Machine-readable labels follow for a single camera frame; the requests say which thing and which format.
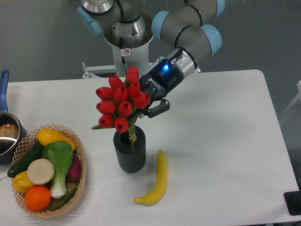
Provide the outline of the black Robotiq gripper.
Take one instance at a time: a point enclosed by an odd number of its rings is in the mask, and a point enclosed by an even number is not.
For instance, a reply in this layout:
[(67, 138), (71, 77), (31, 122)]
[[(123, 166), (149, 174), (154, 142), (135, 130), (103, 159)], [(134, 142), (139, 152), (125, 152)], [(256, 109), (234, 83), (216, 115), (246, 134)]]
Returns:
[(148, 73), (140, 77), (141, 91), (150, 95), (150, 102), (161, 101), (155, 107), (148, 106), (140, 110), (137, 117), (153, 118), (168, 111), (170, 102), (164, 97), (196, 69), (190, 53), (181, 48), (162, 58)]

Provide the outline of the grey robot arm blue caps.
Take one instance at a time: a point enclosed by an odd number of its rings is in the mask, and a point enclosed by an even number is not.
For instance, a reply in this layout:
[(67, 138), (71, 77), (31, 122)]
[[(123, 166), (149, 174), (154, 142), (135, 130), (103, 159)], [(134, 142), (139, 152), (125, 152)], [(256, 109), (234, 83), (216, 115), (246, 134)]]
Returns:
[(77, 14), (91, 33), (103, 34), (111, 45), (116, 73), (125, 76), (136, 66), (142, 92), (159, 101), (133, 113), (133, 121), (167, 111), (166, 95), (221, 47), (221, 35), (210, 21), (224, 7), (222, 0), (187, 0), (179, 11), (151, 18), (139, 0), (83, 0)]

